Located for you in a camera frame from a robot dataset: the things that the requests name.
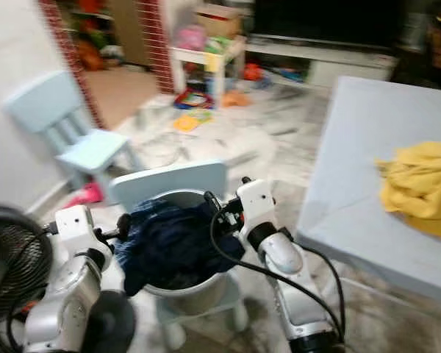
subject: metal bucket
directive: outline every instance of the metal bucket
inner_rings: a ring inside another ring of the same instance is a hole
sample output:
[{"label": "metal bucket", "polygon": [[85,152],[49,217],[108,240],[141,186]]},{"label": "metal bucket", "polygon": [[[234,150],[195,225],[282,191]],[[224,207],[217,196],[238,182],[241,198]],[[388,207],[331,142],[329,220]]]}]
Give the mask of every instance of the metal bucket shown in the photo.
[{"label": "metal bucket", "polygon": [[[181,208],[195,207],[204,202],[204,192],[192,189],[171,190],[161,193],[154,199],[164,199]],[[149,293],[164,297],[168,305],[176,312],[185,315],[198,315],[215,306],[226,290],[227,275],[215,274],[193,287],[168,290],[153,285],[144,287]]]}]

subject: cardboard box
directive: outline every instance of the cardboard box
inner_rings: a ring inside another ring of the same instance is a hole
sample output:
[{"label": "cardboard box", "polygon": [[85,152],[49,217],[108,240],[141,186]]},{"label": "cardboard box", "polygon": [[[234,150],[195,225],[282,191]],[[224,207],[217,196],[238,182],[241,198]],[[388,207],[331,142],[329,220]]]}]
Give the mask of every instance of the cardboard box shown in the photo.
[{"label": "cardboard box", "polygon": [[200,5],[196,8],[196,18],[209,37],[220,35],[233,39],[240,33],[240,10],[234,7]]}]

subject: colorful toy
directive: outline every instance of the colorful toy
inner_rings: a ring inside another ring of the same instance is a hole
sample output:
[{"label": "colorful toy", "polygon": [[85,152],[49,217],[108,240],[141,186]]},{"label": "colorful toy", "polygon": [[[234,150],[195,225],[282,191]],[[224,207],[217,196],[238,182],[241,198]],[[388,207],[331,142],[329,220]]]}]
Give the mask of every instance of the colorful toy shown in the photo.
[{"label": "colorful toy", "polygon": [[293,68],[272,68],[272,72],[280,74],[281,76],[291,79],[296,82],[304,82],[302,73],[294,70]]},{"label": "colorful toy", "polygon": [[76,204],[91,204],[93,202],[101,202],[104,199],[103,192],[96,182],[89,182],[80,191],[80,194],[75,196],[63,208],[69,208]]},{"label": "colorful toy", "polygon": [[223,54],[229,47],[231,40],[225,37],[209,37],[204,51],[211,54]]},{"label": "colorful toy", "polygon": [[185,92],[176,97],[173,104],[179,109],[212,109],[214,106],[214,102],[210,96],[198,92],[197,90],[193,90],[192,88],[187,88]]},{"label": "colorful toy", "polygon": [[173,127],[183,132],[189,132],[201,124],[212,120],[212,111],[208,109],[192,109],[173,122]]},{"label": "colorful toy", "polygon": [[206,31],[203,26],[191,24],[181,28],[176,35],[176,46],[189,50],[204,50],[206,43]]},{"label": "colorful toy", "polygon": [[251,101],[247,97],[246,94],[241,93],[238,90],[231,90],[223,95],[222,97],[222,106],[223,107],[232,107],[234,105],[238,105],[241,107],[250,105]]},{"label": "colorful toy", "polygon": [[271,78],[264,76],[260,80],[256,81],[254,84],[254,87],[257,90],[264,90],[265,88],[270,87],[273,84],[273,81],[271,81]]},{"label": "colorful toy", "polygon": [[245,65],[245,70],[243,72],[243,78],[250,81],[258,81],[262,78],[262,70],[257,64],[247,64]]}]

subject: wooden floor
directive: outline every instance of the wooden floor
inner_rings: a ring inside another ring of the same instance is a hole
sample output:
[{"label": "wooden floor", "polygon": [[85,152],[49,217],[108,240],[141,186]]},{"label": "wooden floor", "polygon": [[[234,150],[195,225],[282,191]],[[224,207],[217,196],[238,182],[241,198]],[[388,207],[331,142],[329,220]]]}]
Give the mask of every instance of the wooden floor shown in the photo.
[{"label": "wooden floor", "polygon": [[86,71],[85,76],[108,129],[115,129],[158,92],[153,74],[124,67]]}]

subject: orange toy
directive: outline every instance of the orange toy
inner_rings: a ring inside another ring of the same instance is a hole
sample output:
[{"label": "orange toy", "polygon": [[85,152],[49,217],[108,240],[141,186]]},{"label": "orange toy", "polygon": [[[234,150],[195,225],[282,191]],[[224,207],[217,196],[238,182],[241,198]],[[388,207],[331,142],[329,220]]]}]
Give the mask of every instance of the orange toy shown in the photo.
[{"label": "orange toy", "polygon": [[232,107],[234,105],[239,105],[244,107],[250,105],[251,101],[246,94],[239,92],[238,90],[230,90],[222,97],[223,107]]},{"label": "orange toy", "polygon": [[259,81],[262,79],[262,70],[257,64],[247,64],[243,72],[243,78],[250,81]]},{"label": "orange toy", "polygon": [[173,126],[183,132],[189,132],[193,129],[195,129],[196,127],[199,126],[199,121],[198,119],[189,116],[189,115],[182,115],[180,118],[176,119],[173,122]]}]

